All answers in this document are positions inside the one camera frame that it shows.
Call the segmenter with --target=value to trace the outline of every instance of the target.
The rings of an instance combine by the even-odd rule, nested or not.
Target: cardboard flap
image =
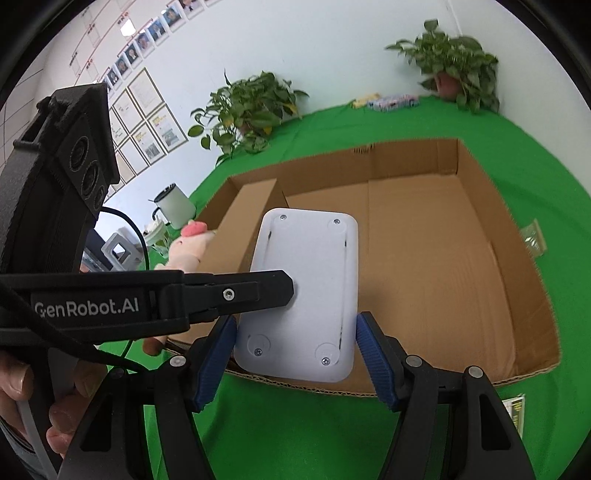
[[[224,204],[229,192],[231,190],[228,187],[211,206],[208,211],[211,218],[223,214],[224,210],[220,212],[216,209]],[[262,218],[269,210],[279,207],[289,208],[276,179],[241,188],[217,227],[216,236],[199,265],[199,272],[221,274],[249,271]],[[188,332],[171,338],[190,345],[195,339],[208,335],[212,327],[213,323],[193,325]]]

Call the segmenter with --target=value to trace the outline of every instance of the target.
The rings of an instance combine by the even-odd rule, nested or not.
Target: green leaves
[[[281,118],[272,112],[257,112],[252,115],[249,123],[255,128],[276,127]]]
[[[460,79],[460,71],[457,69],[455,65],[450,65],[449,67],[446,67],[445,71],[450,77],[453,77],[458,80]]]
[[[456,103],[458,105],[459,108],[465,108],[466,107],[466,95],[464,95],[463,93],[459,93],[458,96],[456,97]]]
[[[201,146],[205,149],[205,150],[209,150],[210,146],[212,144],[212,138],[209,135],[205,135],[205,137],[203,137],[201,139]]]
[[[291,90],[291,81],[271,72],[234,83],[225,71],[223,75],[226,84],[210,94],[207,106],[191,112],[197,125],[188,131],[190,137],[199,137],[208,130],[201,146],[209,150],[212,140],[217,144],[222,150],[217,165],[232,158],[237,149],[258,153],[266,148],[273,128],[286,114],[299,116],[297,100],[308,96],[303,90]]]
[[[191,128],[189,128],[187,135],[190,137],[198,137],[203,133],[204,130],[205,129],[201,125],[193,125]]]
[[[478,72],[470,72],[467,75],[468,81],[477,88],[480,88],[480,77],[478,76]]]
[[[480,45],[478,40],[473,37],[461,35],[457,38],[457,40],[461,45],[464,45],[466,48],[469,48],[470,50],[482,50],[482,45]]]
[[[409,65],[414,61],[422,74],[429,75],[420,82],[427,90],[436,90],[433,76],[442,72],[458,80],[462,85],[462,92],[456,98],[459,108],[470,109],[473,113],[478,113],[481,108],[497,112],[495,65],[499,60],[484,52],[474,37],[449,37],[439,30],[436,18],[426,20],[424,28],[422,36],[414,41],[402,38],[386,46],[386,50],[396,50],[405,56]]]
[[[434,18],[432,20],[425,20],[425,23],[423,25],[425,27],[425,30],[427,30],[428,32],[432,32],[439,26],[439,21],[437,20],[437,18]]]

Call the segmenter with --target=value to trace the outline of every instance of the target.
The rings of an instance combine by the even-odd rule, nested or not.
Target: plush toy
[[[190,220],[181,230],[168,250],[168,263],[158,264],[155,270],[182,270],[196,273],[207,246],[213,240],[215,232],[207,230],[207,224]]]

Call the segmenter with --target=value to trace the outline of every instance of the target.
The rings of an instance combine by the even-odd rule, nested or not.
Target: white mug
[[[152,213],[152,219],[156,220],[156,212],[160,210],[176,230],[184,227],[189,220],[193,220],[197,213],[195,205],[175,183],[157,194],[154,203],[158,207]]]

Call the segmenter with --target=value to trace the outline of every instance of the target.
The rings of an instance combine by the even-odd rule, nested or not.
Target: framed certificate
[[[129,92],[145,116],[154,113],[164,103],[162,95],[145,68],[129,83]]]
[[[119,175],[125,183],[129,183],[135,177],[134,171],[127,165],[125,157],[119,150],[115,152],[115,158],[117,160],[117,167],[119,168]]]
[[[148,124],[141,125],[141,127],[131,134],[131,137],[150,164],[156,163],[166,155],[148,127]]]
[[[113,143],[116,147],[123,143],[123,140],[127,137],[127,132],[123,128],[123,124],[115,111],[111,108],[109,110],[109,120],[111,121],[111,136],[113,137]]]
[[[150,125],[170,153],[187,141],[187,137],[167,105],[164,105],[151,118]]]
[[[113,108],[128,132],[132,132],[137,128],[143,120],[127,90],[124,90],[119,98],[114,101]]]
[[[148,168],[148,163],[131,138],[128,138],[119,150],[136,175]]]

